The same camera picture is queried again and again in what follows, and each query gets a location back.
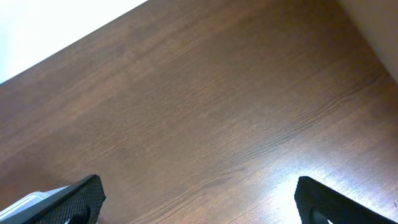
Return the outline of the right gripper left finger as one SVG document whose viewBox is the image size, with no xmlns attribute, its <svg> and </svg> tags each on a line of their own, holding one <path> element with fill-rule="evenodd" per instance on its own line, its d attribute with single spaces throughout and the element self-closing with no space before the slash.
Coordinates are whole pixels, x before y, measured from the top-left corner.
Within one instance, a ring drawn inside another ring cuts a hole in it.
<svg viewBox="0 0 398 224">
<path fill-rule="evenodd" d="M 89 175 L 2 224 L 97 224 L 106 196 L 98 175 Z"/>
</svg>

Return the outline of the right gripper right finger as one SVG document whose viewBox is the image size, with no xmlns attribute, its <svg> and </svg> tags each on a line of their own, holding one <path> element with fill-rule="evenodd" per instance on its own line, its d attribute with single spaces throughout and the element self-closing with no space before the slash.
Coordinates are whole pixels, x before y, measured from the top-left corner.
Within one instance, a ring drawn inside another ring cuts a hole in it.
<svg viewBox="0 0 398 224">
<path fill-rule="evenodd" d="M 308 176 L 298 178 L 294 199 L 302 224 L 395 224 Z"/>
</svg>

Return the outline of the clear plastic container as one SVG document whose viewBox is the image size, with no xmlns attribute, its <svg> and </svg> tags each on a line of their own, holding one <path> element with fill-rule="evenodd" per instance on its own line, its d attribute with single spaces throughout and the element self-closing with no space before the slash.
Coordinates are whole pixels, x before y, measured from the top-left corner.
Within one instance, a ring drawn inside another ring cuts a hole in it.
<svg viewBox="0 0 398 224">
<path fill-rule="evenodd" d="M 49 190 L 47 192 L 32 192 L 2 210 L 0 219 L 3 221 L 17 213 L 20 213 L 21 211 L 28 209 L 29 207 L 51 197 L 67 187 L 68 186 L 65 186 L 58 189 Z"/>
</svg>

